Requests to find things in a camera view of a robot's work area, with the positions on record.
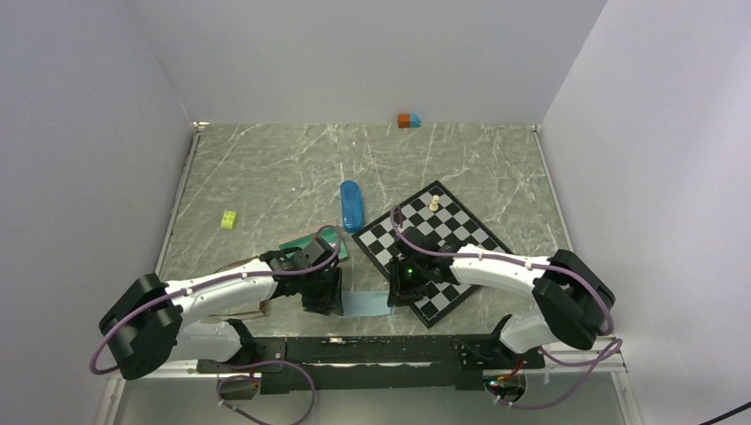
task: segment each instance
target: light blue cloth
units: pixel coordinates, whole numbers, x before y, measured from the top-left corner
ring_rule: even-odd
[[[394,313],[394,307],[386,305],[388,290],[342,291],[345,317],[374,317]]]

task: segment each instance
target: white wall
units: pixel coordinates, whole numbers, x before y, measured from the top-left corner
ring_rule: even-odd
[[[541,122],[605,0],[129,0],[197,120]]]
[[[97,324],[153,271],[191,134],[122,2],[0,4],[3,425],[91,423]]]
[[[611,0],[543,124],[647,424],[751,398],[749,75],[748,1]]]

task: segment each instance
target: gray marble surface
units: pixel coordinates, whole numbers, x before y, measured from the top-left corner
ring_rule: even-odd
[[[210,274],[276,249],[285,237],[340,222],[343,180],[360,185],[366,222],[440,180],[515,253],[546,255],[567,246],[529,126],[210,125],[189,171],[161,278]],[[237,212],[234,230],[220,228],[224,210]],[[345,244],[344,290],[387,290],[348,234]],[[407,307],[383,317],[321,316],[304,313],[295,296],[270,301],[266,316],[247,325],[255,336],[483,333],[530,306],[523,297],[481,288],[427,329]]]

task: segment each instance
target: white chess piece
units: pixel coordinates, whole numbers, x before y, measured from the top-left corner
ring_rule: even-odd
[[[438,196],[438,195],[434,195],[434,196],[433,196],[433,202],[431,202],[431,203],[430,203],[430,205],[428,205],[428,208],[430,208],[430,210],[431,210],[432,212],[436,212],[436,211],[438,211],[438,201],[439,201],[440,199],[441,199],[441,197],[440,197],[440,196]]]

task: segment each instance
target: metal frame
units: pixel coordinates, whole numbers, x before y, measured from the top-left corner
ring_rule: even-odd
[[[170,215],[170,220],[167,225],[166,234],[165,234],[165,240],[162,244],[161,252],[159,253],[159,259],[157,261],[156,265],[156,273],[159,274],[161,272],[162,265],[164,263],[165,255],[166,255],[166,249],[169,244],[170,235],[172,235],[172,228],[174,225],[174,221],[177,217],[177,209],[180,206],[180,201],[182,200],[182,193],[185,190],[185,183],[188,180],[188,175],[190,173],[190,167],[193,164],[193,158],[195,157],[198,142],[200,141],[201,134],[203,133],[205,126],[208,125],[207,122],[195,122],[194,125],[196,126],[196,132],[193,135],[193,141],[190,146],[190,150],[188,153],[188,157],[185,160],[185,166],[182,170],[182,176],[180,179],[180,183],[177,187],[177,193],[175,194],[174,198],[174,205],[172,208],[172,213]],[[543,154],[542,147],[540,146],[539,142],[539,136],[538,131],[540,130],[540,125],[532,125],[530,127],[533,137],[535,138],[535,143],[538,146],[538,152],[540,155],[540,158],[542,159],[543,166],[545,168],[548,183],[550,185],[550,190],[553,192],[553,198],[555,202],[555,206],[558,210],[558,216],[561,220],[561,224],[563,226],[563,233],[566,236],[566,242],[569,244],[569,248],[573,249],[570,238],[569,238],[569,231],[566,228],[566,222],[563,220],[563,215],[561,212],[561,207],[558,202],[558,197],[555,195],[555,189],[553,186],[553,181],[551,180],[550,173],[547,168],[547,163],[545,161],[545,155]],[[595,341],[594,346],[591,350],[586,352],[581,352],[579,350],[573,349],[566,344],[563,343],[555,343],[550,344],[548,347],[548,351],[550,351],[555,357],[566,360],[566,361],[583,361],[588,359],[594,359],[597,357],[597,355],[600,353],[600,351],[605,348],[607,344],[613,341],[615,336],[607,336],[598,338],[597,341]],[[197,361],[196,360],[185,360],[185,361],[178,361],[178,362],[172,362],[167,365],[164,365],[160,367],[158,370],[152,372],[151,374],[145,376],[141,379],[165,379],[165,378],[171,378],[171,379],[198,379],[198,380],[217,380],[221,379],[227,376],[231,376],[234,374],[199,374],[196,372],[197,367]],[[587,367],[559,367],[557,365],[548,365],[545,369],[530,369],[530,370],[523,370],[525,374],[570,374],[570,373],[583,373]],[[486,370],[484,371],[484,375],[503,375],[510,373],[510,370]],[[597,367],[594,368],[594,373],[610,373],[613,384],[616,387],[616,394],[618,396],[618,403],[621,407],[621,412],[623,415],[624,422],[626,425],[642,425],[643,421],[641,419],[641,414],[639,412],[639,406],[636,402],[636,399],[634,397],[633,389],[631,387],[631,381],[628,376],[628,369],[626,368],[625,362],[623,360],[623,355],[619,352],[610,359],[602,361],[600,364],[598,364]],[[254,374],[256,377],[261,377],[261,374]],[[120,401],[122,399],[122,393],[125,388],[125,379],[122,378],[122,376],[119,373],[114,373],[109,378],[107,382],[107,386],[105,387],[105,392],[102,396],[102,401],[99,406],[99,410],[97,412],[96,419],[94,421],[95,425],[113,425],[115,421],[115,417],[117,416],[118,407],[120,406]]]

